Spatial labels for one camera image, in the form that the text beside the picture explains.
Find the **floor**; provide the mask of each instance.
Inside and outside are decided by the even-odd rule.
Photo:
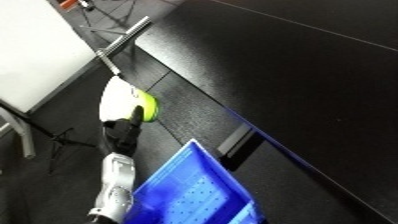
[[[151,15],[156,22],[181,3],[170,0],[97,2],[99,8],[117,18],[115,21],[99,11],[88,14],[91,25],[103,29],[120,29],[115,23],[123,18],[126,24],[132,25],[143,15]],[[85,22],[79,9],[67,15],[74,25]],[[93,48],[104,47],[117,37],[88,31],[81,35]],[[196,138],[215,155],[216,148],[241,124],[133,43],[112,60],[128,82],[148,91],[161,104],[159,119],[143,125],[134,156],[136,186],[189,139]],[[101,62],[93,62],[84,75],[35,111],[32,120],[54,133],[73,127],[70,138],[95,144],[100,127],[98,105],[111,76]],[[15,133],[10,132],[0,140],[3,171],[0,224],[83,223],[100,189],[102,155],[96,148],[67,146],[56,163],[55,172],[48,175],[52,142],[36,130],[33,137],[37,150],[33,160],[22,158]],[[256,198],[270,223],[386,223],[329,183],[305,172],[266,142],[232,174]]]

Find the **blue crate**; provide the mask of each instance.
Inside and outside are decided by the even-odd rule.
[[[195,140],[134,192],[125,224],[246,224],[265,218],[249,193]]]

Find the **tripod leg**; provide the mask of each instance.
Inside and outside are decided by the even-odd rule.
[[[51,158],[50,158],[50,164],[48,166],[48,174],[51,175],[54,170],[55,170],[55,165],[56,162],[59,158],[59,156],[62,153],[63,150],[63,145],[57,145],[58,143],[53,143],[53,147],[51,149]]]

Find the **metal rod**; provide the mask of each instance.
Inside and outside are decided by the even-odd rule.
[[[0,127],[0,138],[7,134],[9,131],[12,130],[12,127],[9,123],[4,124]]]
[[[137,34],[139,31],[142,30],[145,26],[147,26],[150,23],[150,19],[148,16],[145,16],[142,18],[138,23],[136,23],[134,26],[132,26],[130,29],[126,31],[125,36],[120,36],[118,37],[115,41],[113,41],[107,48],[104,49],[104,54],[105,56],[108,56],[111,54],[114,50],[119,48],[121,45],[123,45],[126,41],[128,41],[131,37],[133,37],[135,34]]]
[[[103,49],[99,49],[95,53],[105,63],[105,65],[108,66],[114,75],[120,75],[122,73],[120,69],[106,56]]]
[[[114,34],[120,34],[120,35],[125,35],[126,34],[125,32],[121,32],[121,31],[97,29],[97,28],[87,27],[87,26],[83,26],[83,25],[81,25],[80,28],[87,29],[87,30],[90,30],[92,32],[106,32],[106,33],[114,33]]]

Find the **white panel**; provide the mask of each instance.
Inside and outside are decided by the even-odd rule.
[[[0,0],[0,98],[27,112],[95,56],[45,0]]]

